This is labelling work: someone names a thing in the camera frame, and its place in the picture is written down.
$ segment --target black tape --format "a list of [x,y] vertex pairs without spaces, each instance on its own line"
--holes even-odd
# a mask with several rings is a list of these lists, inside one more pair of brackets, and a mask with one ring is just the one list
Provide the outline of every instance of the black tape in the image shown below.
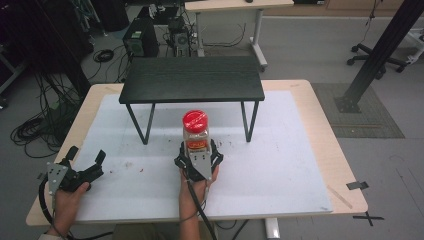
[[371,217],[368,213],[368,211],[365,212],[366,216],[353,216],[354,219],[367,219],[370,223],[370,226],[373,227],[374,224],[372,224],[372,220],[384,220],[382,217]]
[[367,182],[352,182],[346,184],[346,186],[349,188],[349,190],[360,188],[361,190],[364,190],[366,188],[369,188],[369,185]]

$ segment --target black stool top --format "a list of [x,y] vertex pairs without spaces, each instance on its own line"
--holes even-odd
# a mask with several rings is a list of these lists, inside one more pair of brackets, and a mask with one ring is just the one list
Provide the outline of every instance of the black stool top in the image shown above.
[[133,58],[121,104],[265,99],[255,57]]

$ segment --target human hand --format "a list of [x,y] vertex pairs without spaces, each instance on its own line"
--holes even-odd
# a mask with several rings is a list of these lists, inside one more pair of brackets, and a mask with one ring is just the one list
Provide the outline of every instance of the human hand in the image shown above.
[[[196,193],[197,199],[201,204],[205,199],[205,193],[208,191],[209,187],[213,182],[218,178],[219,173],[219,165],[216,166],[215,171],[212,173],[212,180],[203,180],[192,183],[193,190]],[[191,197],[190,191],[187,185],[187,179],[183,174],[183,170],[180,169],[181,175],[181,188],[179,195],[179,203],[180,203],[180,219],[187,219],[195,215],[197,212],[196,205],[194,204],[193,198]]]
[[77,216],[80,199],[89,186],[90,184],[85,182],[75,192],[65,192],[63,190],[56,192],[53,225],[47,231],[47,234],[62,237],[68,235]]

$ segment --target sleeve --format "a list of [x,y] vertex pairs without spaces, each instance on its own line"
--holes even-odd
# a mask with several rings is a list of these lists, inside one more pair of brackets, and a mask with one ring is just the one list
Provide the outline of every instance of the sleeve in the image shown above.
[[38,240],[62,240],[60,237],[42,234]]

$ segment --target wooden table edge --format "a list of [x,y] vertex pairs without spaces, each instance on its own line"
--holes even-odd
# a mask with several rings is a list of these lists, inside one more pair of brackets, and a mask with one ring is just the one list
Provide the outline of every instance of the wooden table edge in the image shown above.
[[247,3],[245,0],[207,0],[188,2],[185,4],[185,10],[187,12],[215,12],[291,7],[293,5],[292,0],[253,0],[252,3]]
[[[316,156],[318,167],[327,187],[327,192],[333,206],[333,212],[331,214],[366,212],[368,205],[361,190],[356,189],[351,191],[346,187],[347,183],[355,182],[356,179],[309,81],[303,79],[262,80],[262,86],[264,91],[287,90],[292,92],[306,133],[310,138],[310,144]],[[60,162],[70,147],[75,145],[80,148],[83,145],[88,130],[96,117],[96,114],[93,113],[98,111],[103,96],[107,94],[119,94],[122,88],[123,84],[97,84],[91,87],[62,148],[57,154],[55,162]],[[322,136],[327,136],[325,142],[322,141]],[[335,181],[337,179],[345,179],[345,182]],[[51,199],[47,197],[46,201],[47,205],[50,206]],[[49,225],[41,211],[38,196],[27,215],[26,223],[29,226]]]

